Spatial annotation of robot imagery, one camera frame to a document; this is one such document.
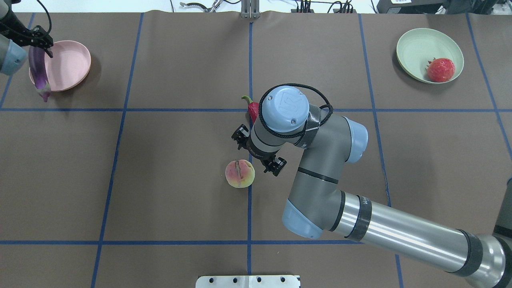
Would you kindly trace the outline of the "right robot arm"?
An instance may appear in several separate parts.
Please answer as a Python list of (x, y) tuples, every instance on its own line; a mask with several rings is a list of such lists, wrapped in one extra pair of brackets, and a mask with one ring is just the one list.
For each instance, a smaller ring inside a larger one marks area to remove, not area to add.
[(340, 187), (345, 166), (368, 146), (366, 127), (337, 115), (325, 95), (304, 84), (280, 84), (256, 104), (252, 127), (232, 139), (278, 176), (286, 144), (303, 150), (282, 221), (317, 239), (330, 231), (466, 279), (476, 288), (511, 286), (511, 183), (497, 193), (497, 145), (487, 117), (474, 112), (386, 112), (384, 138), (397, 144), (392, 172), (402, 172), (399, 197), (373, 201)]

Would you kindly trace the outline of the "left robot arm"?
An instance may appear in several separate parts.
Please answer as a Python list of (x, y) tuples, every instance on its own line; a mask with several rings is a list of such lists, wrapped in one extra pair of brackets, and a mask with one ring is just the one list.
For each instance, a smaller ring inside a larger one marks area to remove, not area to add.
[(11, 76), (18, 72), (28, 58), (28, 52), (24, 47), (40, 48), (47, 56), (53, 58), (51, 48), (54, 40), (50, 35), (52, 31), (52, 20), (48, 9), (38, 0), (38, 4), (44, 9), (49, 22), (48, 29), (40, 25), (34, 28), (27, 28), (12, 9), (13, 4), (20, 0), (2, 0), (0, 2), (0, 48), (1, 48), (1, 73)]

